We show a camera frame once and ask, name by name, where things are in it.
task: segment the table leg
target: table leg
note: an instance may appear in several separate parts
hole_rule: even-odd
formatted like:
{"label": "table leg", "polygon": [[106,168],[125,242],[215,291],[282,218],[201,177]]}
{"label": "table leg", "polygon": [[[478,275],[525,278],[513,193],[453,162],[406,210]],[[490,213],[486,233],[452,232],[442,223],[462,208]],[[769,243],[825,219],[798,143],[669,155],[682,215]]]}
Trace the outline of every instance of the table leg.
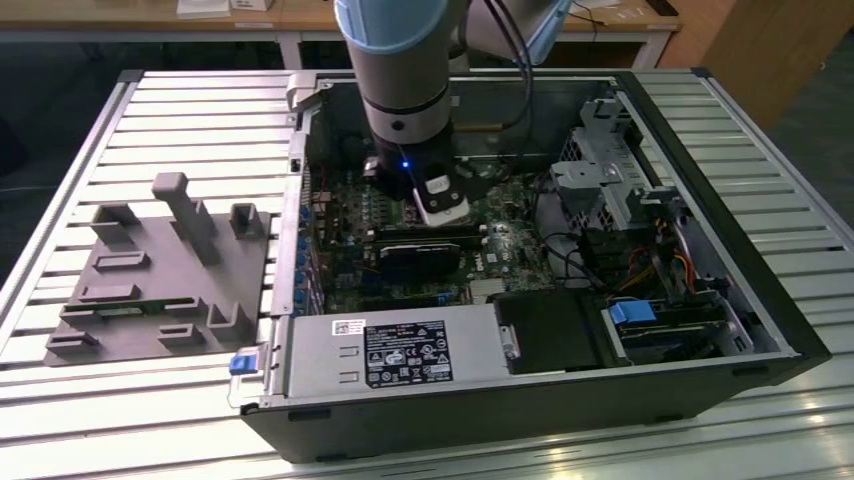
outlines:
{"label": "table leg", "polygon": [[286,70],[303,69],[303,57],[299,53],[299,44],[302,39],[302,34],[299,32],[282,32],[277,37]]}
{"label": "table leg", "polygon": [[648,41],[645,42],[638,56],[636,57],[636,63],[632,66],[634,69],[653,69],[658,65],[658,60],[665,53],[665,47],[668,46],[668,40],[670,39],[672,32],[650,32]]}

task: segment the blue tab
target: blue tab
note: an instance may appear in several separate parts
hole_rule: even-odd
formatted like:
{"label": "blue tab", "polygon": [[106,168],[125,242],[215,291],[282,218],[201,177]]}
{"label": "blue tab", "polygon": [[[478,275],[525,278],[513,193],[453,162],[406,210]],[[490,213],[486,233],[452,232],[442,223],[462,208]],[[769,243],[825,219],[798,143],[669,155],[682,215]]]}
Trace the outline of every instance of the blue tab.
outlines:
{"label": "blue tab", "polygon": [[258,354],[235,355],[229,363],[229,373],[233,375],[258,373]]}
{"label": "blue tab", "polygon": [[658,320],[653,306],[646,300],[617,302],[609,308],[609,312],[616,325],[622,323],[654,322]]}

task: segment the yellow wire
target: yellow wire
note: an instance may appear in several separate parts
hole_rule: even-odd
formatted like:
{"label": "yellow wire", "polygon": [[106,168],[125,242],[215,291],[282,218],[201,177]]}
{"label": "yellow wire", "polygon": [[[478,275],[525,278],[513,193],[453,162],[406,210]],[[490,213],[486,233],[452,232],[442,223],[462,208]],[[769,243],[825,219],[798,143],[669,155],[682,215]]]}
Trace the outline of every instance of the yellow wire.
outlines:
{"label": "yellow wire", "polygon": [[689,261],[682,255],[674,255],[674,258],[678,258],[682,262],[682,266],[685,267],[685,286],[692,290],[692,277],[689,277],[692,269],[689,268]]}
{"label": "yellow wire", "polygon": [[641,271],[641,273],[638,273],[638,275],[636,275],[634,278],[632,278],[626,283],[624,283],[624,286],[620,287],[618,291],[626,290],[638,282],[641,282],[642,280],[646,280],[646,278],[653,274],[653,272],[654,272],[654,268],[653,268],[653,265],[650,265]]}

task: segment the wooden desk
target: wooden desk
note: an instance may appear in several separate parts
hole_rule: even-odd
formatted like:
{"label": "wooden desk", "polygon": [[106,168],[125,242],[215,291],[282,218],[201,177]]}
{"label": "wooden desk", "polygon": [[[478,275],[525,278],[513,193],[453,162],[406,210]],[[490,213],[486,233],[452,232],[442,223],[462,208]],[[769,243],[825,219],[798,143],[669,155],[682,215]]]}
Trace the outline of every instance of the wooden desk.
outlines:
{"label": "wooden desk", "polygon": [[[303,68],[299,44],[342,41],[331,1],[277,0],[266,12],[233,10],[231,17],[182,20],[178,0],[0,0],[0,41],[7,42],[278,42],[285,66]],[[588,11],[578,12],[582,17]],[[593,10],[606,25],[569,17],[558,42],[641,44],[634,66],[654,68],[681,27],[645,0]]]}
{"label": "wooden desk", "polygon": [[178,0],[0,0],[0,41],[275,42],[283,5],[182,20]]}
{"label": "wooden desk", "polygon": [[[289,69],[303,68],[299,44],[310,41],[342,41],[335,23],[334,2],[323,0],[283,0],[279,25],[285,30],[281,38],[282,56]],[[582,17],[586,10],[577,13]],[[636,57],[636,68],[656,68],[668,40],[682,24],[680,17],[662,17],[645,0],[624,0],[614,7],[593,10],[593,18],[605,22],[594,33],[590,21],[568,17],[558,42],[628,42],[642,44]]]}

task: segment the aluminum slotted table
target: aluminum slotted table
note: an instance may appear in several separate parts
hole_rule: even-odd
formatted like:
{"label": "aluminum slotted table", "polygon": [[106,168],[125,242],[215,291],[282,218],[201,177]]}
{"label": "aluminum slotted table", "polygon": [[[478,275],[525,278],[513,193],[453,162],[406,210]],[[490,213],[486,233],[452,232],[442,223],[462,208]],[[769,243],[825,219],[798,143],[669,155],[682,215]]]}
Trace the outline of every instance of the aluminum slotted table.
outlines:
{"label": "aluminum slotted table", "polygon": [[[226,398],[230,354],[42,366],[95,243],[87,224],[98,204],[129,202],[138,216],[166,215],[150,182],[159,172],[183,171],[190,195],[206,200],[211,213],[235,202],[281,212],[293,178],[289,72],[150,72],[117,85],[0,294],[0,477],[700,480],[851,474],[852,230],[714,79],[690,71],[638,78],[834,353],[829,363],[692,420],[327,465],[289,464],[237,417]],[[652,149],[648,155],[654,159]],[[661,167],[658,174],[668,183]],[[271,260],[277,252],[274,235]],[[271,261],[262,317],[274,269]],[[247,379],[242,393],[261,392],[259,379]]]}

